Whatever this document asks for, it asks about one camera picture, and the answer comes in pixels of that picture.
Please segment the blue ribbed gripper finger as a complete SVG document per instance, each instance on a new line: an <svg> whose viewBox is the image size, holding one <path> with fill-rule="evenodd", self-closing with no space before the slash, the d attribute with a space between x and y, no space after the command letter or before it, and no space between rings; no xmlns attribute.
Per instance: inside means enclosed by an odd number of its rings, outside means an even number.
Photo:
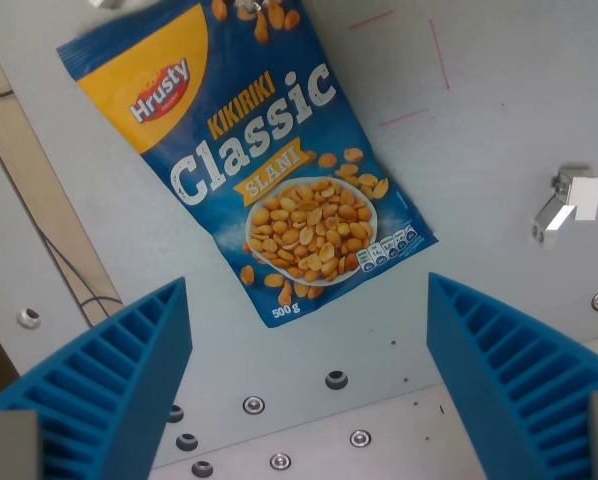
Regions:
<svg viewBox="0 0 598 480"><path fill-rule="evenodd" d="M38 415L45 479L145 479L192 350L178 278L8 386L0 412Z"/></svg>
<svg viewBox="0 0 598 480"><path fill-rule="evenodd" d="M426 343L488 478L592 478L598 354L436 273Z"/></svg>

